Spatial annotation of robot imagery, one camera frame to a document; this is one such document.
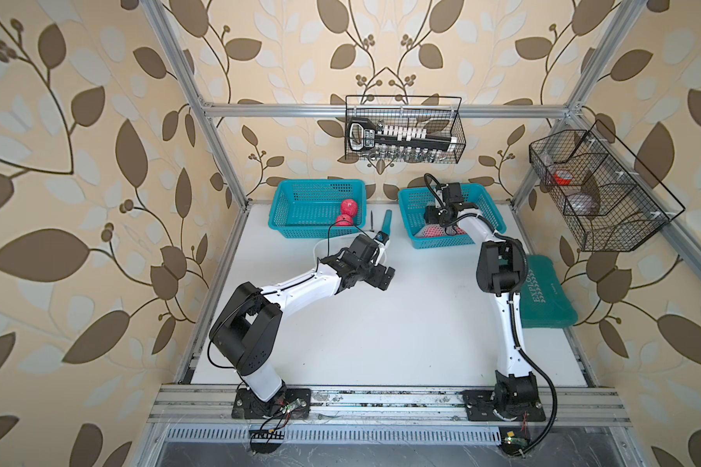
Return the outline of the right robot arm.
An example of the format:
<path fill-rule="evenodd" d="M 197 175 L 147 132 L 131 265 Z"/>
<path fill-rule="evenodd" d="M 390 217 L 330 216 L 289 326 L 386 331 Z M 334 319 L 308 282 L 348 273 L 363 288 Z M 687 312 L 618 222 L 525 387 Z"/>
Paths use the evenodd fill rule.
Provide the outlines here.
<path fill-rule="evenodd" d="M 443 233 L 460 230 L 480 242 L 476 282 L 495 301 L 502 333 L 494 389 L 463 393 L 469 415 L 476 420 L 546 421 L 551 426 L 558 412 L 555 385 L 524 346 L 520 292 L 529 268 L 522 243 L 501 234 L 477 204 L 465 199 L 461 184 L 441 183 L 427 173 L 424 186 L 435 199 L 424 221 Z"/>

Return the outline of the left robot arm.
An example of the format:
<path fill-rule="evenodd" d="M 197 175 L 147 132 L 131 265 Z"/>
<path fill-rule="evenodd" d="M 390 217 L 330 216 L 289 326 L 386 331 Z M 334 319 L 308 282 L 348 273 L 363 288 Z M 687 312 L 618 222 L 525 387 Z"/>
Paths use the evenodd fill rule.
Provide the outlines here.
<path fill-rule="evenodd" d="M 386 232 L 375 237 L 360 233 L 349 246 L 317 260 L 305 274 L 266 287 L 248 281 L 235 289 L 208 338 L 259 403 L 272 408 L 286 392 L 284 380 L 269 362 L 282 319 L 358 282 L 387 290 L 395 276 L 395 270 L 381 262 L 388 242 Z"/>

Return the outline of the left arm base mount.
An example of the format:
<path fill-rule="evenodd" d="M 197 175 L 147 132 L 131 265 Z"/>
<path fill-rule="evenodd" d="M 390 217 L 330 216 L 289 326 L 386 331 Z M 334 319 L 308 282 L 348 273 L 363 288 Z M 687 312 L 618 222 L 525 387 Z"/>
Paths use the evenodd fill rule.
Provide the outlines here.
<path fill-rule="evenodd" d="M 267 402 L 260 400 L 248 387 L 237 390 L 232 418 L 234 420 L 267 420 L 290 416 L 291 420 L 306 420 L 311 412 L 312 391 L 285 385 Z"/>

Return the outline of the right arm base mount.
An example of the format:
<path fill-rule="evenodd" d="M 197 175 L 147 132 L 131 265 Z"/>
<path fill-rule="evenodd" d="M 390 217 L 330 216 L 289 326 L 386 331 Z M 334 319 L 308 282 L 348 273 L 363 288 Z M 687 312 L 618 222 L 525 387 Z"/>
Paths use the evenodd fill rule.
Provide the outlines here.
<path fill-rule="evenodd" d="M 467 389 L 461 393 L 469 421 L 536 421 L 544 422 L 544 412 L 537 378 L 532 372 L 525 376 L 504 375 L 495 371 L 492 389 Z"/>

